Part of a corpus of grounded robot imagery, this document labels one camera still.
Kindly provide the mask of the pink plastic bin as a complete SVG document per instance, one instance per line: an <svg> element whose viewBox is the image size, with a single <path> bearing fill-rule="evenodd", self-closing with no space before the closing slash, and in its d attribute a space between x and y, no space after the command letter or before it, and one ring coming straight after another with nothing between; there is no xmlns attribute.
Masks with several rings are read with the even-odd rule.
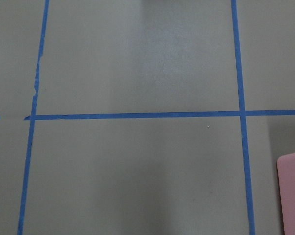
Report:
<svg viewBox="0 0 295 235"><path fill-rule="evenodd" d="M284 234L295 235L295 153L277 160Z"/></svg>

